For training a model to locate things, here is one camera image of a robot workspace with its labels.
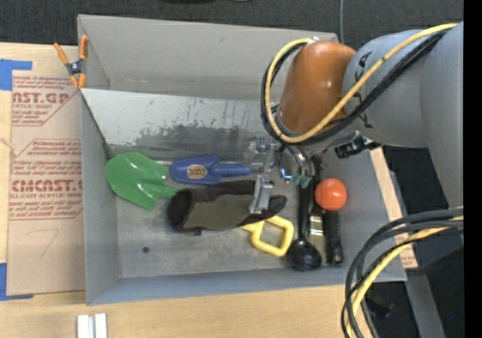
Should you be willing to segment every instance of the black tool handle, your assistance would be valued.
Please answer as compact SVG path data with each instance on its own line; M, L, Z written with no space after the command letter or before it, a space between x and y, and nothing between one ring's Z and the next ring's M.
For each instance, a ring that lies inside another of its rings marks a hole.
M326 257L330 264L343 262L340 219L337 211L325 211Z
M299 239L308 237L308 214L310 213L311 198L313 196L313 180L310 179L308 185L303 188L301 184L298 186L299 206L297 217L297 231Z

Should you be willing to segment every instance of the cardboard sheet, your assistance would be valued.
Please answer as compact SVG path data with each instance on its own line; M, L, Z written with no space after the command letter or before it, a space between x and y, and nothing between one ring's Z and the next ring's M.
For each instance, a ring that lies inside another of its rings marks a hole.
M63 50L78 59L77 47ZM13 71L10 110L2 107L11 117L7 294L83 290L80 93L53 45L0 44L0 58L32 62Z

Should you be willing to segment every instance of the blue handle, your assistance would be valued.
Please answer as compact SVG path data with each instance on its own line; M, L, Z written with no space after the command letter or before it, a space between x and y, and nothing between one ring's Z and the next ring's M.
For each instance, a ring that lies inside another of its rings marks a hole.
M249 175L252 169L251 166L245 166L244 164L218 163L214 164L209 171L218 176L238 176Z

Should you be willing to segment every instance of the brown glove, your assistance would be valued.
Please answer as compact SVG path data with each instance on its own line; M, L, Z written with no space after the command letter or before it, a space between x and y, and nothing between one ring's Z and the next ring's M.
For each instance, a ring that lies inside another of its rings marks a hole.
M167 220L177 231L231 230L273 217L286 204L286 197L270 198L269 208L252 214L255 181L226 181L204 188L179 190L169 201Z

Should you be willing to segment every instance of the black spoon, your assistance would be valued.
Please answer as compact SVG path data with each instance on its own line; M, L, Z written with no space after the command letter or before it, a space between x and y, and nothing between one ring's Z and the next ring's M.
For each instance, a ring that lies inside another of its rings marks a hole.
M299 206L297 214L297 239L291 242L287 258L289 263L301 271L311 271L322 265L322 256L314 245L307 241L308 211L313 196L313 180L303 188L299 186Z

